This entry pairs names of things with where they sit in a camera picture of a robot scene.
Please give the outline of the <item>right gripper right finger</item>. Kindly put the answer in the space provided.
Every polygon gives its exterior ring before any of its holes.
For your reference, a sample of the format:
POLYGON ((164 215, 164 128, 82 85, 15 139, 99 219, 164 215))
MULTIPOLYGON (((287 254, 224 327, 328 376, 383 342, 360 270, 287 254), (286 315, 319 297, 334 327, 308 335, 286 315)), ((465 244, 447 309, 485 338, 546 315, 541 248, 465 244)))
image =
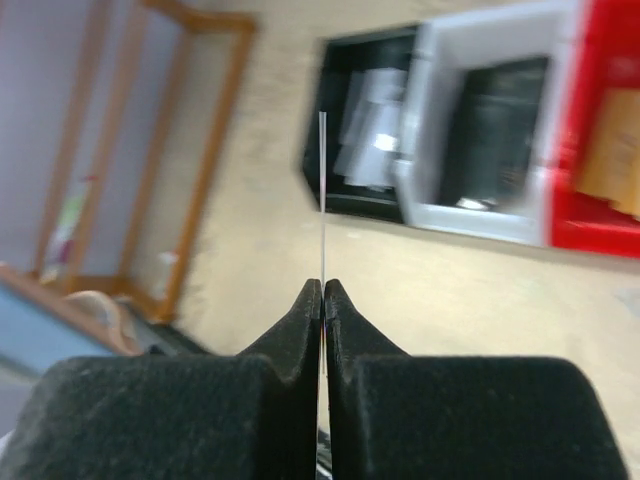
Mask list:
POLYGON ((599 398, 568 360, 412 356, 326 284, 337 479, 625 479, 599 398))

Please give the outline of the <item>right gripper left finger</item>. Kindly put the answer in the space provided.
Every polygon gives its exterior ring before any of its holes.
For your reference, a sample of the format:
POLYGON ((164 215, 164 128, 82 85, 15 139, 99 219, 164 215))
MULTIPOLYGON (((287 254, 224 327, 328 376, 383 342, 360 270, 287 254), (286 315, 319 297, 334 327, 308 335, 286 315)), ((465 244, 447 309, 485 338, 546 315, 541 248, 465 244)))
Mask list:
POLYGON ((233 356, 65 359, 1 456, 5 479, 311 479, 320 284, 233 356))

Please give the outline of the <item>thin card seen edge-on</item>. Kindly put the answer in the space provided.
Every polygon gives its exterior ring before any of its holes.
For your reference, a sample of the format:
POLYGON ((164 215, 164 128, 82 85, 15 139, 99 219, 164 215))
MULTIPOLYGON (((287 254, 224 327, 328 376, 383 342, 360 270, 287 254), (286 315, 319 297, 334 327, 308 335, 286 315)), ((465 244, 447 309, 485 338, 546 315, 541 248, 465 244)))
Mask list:
POLYGON ((326 375, 327 369, 327 320, 325 314, 325 285, 326 285, 326 177, 327 177, 327 155, 326 155, 326 127, 327 113, 320 111, 319 120, 319 208, 320 208, 320 282, 322 299, 322 319, 321 319, 321 372, 326 375))

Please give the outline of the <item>pink leather card holder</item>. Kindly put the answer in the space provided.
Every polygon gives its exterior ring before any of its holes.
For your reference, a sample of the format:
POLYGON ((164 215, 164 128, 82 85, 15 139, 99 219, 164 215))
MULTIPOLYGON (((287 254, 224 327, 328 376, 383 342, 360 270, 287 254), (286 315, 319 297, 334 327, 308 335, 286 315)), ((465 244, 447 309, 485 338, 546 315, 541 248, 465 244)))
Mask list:
POLYGON ((142 353, 131 317, 108 295, 60 296, 1 265, 1 360, 30 374, 78 356, 142 353))

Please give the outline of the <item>grey cards in black bin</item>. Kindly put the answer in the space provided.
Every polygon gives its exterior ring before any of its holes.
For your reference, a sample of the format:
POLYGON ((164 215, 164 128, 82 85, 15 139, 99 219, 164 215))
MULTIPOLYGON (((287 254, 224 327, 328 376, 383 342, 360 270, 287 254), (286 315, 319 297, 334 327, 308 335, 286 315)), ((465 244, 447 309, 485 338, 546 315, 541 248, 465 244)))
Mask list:
POLYGON ((396 68, 351 75, 333 167, 346 185, 374 191, 393 186, 406 80, 407 72, 396 68))

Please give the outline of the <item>black cards in white bin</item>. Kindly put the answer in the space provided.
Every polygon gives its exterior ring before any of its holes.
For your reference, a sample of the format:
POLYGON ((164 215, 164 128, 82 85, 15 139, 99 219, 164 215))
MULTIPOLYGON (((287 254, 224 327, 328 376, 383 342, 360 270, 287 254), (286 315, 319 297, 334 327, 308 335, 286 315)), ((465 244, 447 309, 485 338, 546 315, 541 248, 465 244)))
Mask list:
POLYGON ((437 203, 496 210, 524 191, 547 56, 469 70, 451 114, 437 203))

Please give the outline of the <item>orange card in red bin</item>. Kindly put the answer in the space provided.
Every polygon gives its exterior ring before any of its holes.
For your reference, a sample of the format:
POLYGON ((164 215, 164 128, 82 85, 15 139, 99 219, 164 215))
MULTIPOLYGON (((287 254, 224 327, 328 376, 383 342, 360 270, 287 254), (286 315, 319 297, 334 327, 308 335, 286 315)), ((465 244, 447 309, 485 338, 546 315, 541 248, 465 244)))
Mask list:
POLYGON ((605 92, 587 144, 576 190, 639 218, 639 91, 605 92))

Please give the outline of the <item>orange wooden rack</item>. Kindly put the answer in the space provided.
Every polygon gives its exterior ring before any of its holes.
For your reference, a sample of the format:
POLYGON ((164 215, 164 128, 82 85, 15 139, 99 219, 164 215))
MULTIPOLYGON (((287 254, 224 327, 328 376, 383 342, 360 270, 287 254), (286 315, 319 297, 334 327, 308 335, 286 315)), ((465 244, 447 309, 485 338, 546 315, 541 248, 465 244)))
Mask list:
MULTIPOLYGON (((97 77, 108 31, 108 16, 112 8, 113 4, 110 1, 96 1, 89 10, 74 88, 63 123, 62 136, 38 234, 31 271, 34 277, 42 276, 46 271, 48 247, 54 238, 58 218, 63 210, 83 122, 88 112, 92 87, 97 77)), ((132 4, 119 45, 106 111, 99 129, 97 144, 91 155, 88 172, 89 186, 80 210, 79 222, 72 231, 72 249, 68 257, 67 270, 56 280, 63 292, 72 293, 86 287, 100 287, 106 293, 130 297, 133 303, 156 323, 168 325, 175 319, 176 307, 182 294, 196 235, 202 221, 203 208, 229 131, 233 108, 237 102, 257 27, 256 17, 247 12, 207 12, 181 1, 136 1, 132 4), (177 45, 171 57, 168 79, 151 131, 144 168, 133 202, 131 219, 117 271, 111 276, 86 276, 82 268, 94 235, 98 208, 107 183, 109 169, 115 158, 117 141, 124 127, 125 110, 139 71, 147 26, 154 13, 167 18, 179 28, 177 45), (224 77, 218 103, 212 111, 210 130, 192 189, 188 212, 177 245, 172 251, 176 260, 168 270, 163 295, 153 297, 135 283, 130 270, 141 239, 143 222, 150 208, 152 190, 166 149, 172 116, 179 102, 193 39, 198 35, 211 33, 228 33, 234 36, 229 68, 224 77)))

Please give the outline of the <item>pink capped marker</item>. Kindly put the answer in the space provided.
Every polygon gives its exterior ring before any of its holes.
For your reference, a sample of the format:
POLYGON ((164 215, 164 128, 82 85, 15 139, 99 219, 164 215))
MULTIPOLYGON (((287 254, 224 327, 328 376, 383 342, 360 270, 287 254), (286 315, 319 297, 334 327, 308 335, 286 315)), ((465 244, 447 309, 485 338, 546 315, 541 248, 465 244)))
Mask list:
MULTIPOLYGON (((86 201, 87 201, 90 188, 95 180, 96 180, 95 175, 86 175, 80 178, 79 181, 76 183, 76 185, 71 189, 71 192, 66 195, 64 202, 69 195, 74 194, 78 191, 86 192, 87 194, 86 201)), ((50 284, 55 282, 66 269, 67 264, 69 262, 69 258, 71 256, 71 250, 74 243, 74 236, 78 230, 79 224, 80 224, 80 221, 73 235, 64 241, 55 241, 54 232, 53 232, 53 238, 49 241, 47 251, 46 251, 45 265, 40 275, 40 281, 43 284, 50 284)))

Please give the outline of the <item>green capped marker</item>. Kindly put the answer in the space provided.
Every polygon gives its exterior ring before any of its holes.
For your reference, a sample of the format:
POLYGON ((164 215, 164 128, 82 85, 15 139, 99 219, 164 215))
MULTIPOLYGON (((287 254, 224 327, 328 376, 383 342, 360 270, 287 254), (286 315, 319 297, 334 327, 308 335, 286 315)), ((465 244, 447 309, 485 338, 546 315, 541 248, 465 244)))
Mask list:
POLYGON ((82 216, 86 196, 85 191, 78 191, 67 197, 54 229, 55 241, 64 241, 73 235, 82 216))

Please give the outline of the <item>black plastic bin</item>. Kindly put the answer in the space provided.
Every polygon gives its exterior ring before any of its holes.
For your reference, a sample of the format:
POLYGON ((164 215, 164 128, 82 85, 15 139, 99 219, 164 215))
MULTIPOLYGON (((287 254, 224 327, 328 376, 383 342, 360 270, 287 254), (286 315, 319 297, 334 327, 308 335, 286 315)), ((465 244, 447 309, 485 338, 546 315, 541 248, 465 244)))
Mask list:
POLYGON ((393 163, 419 24, 322 42, 300 168, 330 213, 401 223, 393 163))

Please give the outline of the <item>white plastic bin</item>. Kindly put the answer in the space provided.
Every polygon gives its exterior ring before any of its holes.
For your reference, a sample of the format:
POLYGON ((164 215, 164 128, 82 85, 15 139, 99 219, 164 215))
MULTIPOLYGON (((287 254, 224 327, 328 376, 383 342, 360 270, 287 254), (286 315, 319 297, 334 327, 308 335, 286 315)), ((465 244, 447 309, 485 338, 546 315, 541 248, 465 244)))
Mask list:
POLYGON ((542 246, 585 5, 443 15, 418 31, 394 166, 412 227, 542 246))

